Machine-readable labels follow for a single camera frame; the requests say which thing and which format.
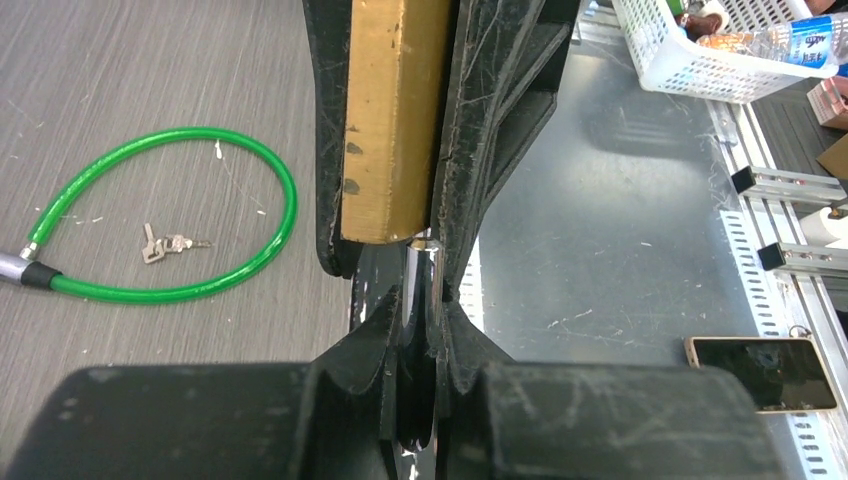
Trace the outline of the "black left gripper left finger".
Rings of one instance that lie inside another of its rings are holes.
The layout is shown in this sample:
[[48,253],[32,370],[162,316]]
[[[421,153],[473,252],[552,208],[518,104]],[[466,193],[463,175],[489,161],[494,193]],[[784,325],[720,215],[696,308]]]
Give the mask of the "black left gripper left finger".
[[97,366],[48,397],[10,479],[394,479],[391,290],[309,363]]

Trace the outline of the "brass padlock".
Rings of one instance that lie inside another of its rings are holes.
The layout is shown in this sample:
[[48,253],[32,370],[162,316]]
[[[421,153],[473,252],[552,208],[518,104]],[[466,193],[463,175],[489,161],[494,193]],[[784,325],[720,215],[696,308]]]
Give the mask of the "brass padlock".
[[356,1],[351,15],[341,235],[402,247],[396,432],[409,451],[434,428],[444,251],[428,229],[452,15],[449,1]]

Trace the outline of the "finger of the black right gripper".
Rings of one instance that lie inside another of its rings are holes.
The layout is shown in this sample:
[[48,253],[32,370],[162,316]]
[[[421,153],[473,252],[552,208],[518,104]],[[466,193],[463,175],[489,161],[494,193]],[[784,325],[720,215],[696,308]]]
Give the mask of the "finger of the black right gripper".
[[577,1],[461,1],[430,227],[455,299],[486,210],[556,109]]
[[352,3],[302,2],[315,85],[315,238],[326,273],[350,279],[361,245],[341,238]]

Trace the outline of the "green cable lock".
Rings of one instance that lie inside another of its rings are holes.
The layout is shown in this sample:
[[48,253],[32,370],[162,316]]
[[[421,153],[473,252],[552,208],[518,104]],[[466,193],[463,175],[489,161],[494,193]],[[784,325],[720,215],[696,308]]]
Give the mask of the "green cable lock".
[[[122,305],[199,300],[254,278],[296,230],[301,194],[287,153],[250,135],[184,126],[128,140],[86,164],[39,209],[1,278]],[[213,246],[145,264],[143,225]]]

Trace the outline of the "silver lock keys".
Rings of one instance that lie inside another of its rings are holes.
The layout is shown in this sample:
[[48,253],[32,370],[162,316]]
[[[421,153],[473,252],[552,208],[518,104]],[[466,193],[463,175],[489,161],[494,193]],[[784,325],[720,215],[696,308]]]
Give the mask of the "silver lock keys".
[[213,246],[210,241],[194,240],[182,234],[156,237],[150,223],[145,223],[143,229],[146,237],[146,245],[142,248],[141,253],[145,264],[160,261],[169,254],[179,254],[186,250],[210,248]]

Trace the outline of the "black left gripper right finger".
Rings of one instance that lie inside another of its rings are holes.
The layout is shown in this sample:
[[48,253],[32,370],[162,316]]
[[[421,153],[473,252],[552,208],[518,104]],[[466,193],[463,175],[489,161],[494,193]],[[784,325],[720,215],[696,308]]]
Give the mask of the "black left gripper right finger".
[[517,362],[445,305],[439,479],[782,479],[741,383],[715,369]]

